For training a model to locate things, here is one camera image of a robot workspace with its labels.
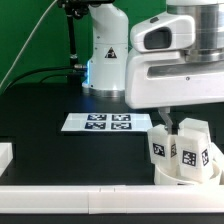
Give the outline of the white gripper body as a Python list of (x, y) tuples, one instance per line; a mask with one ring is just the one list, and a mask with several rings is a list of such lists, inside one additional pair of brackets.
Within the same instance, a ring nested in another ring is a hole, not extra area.
[(187, 63), (180, 51), (139, 53), (126, 65), (125, 101), (134, 109), (224, 101), (224, 61)]

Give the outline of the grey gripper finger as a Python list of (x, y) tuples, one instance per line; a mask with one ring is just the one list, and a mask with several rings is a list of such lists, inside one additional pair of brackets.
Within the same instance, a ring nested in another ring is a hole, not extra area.
[(170, 108), (169, 107), (160, 107), (158, 109), (158, 113), (165, 123), (165, 130), (169, 134), (177, 134), (178, 133), (178, 125), (174, 124), (170, 117)]

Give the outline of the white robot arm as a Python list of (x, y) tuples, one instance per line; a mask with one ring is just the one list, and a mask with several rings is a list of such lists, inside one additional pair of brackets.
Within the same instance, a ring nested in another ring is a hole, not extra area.
[(89, 10), (87, 93), (156, 108), (168, 127), (172, 106), (224, 101), (224, 0), (166, 0), (165, 12), (133, 28), (112, 4)]

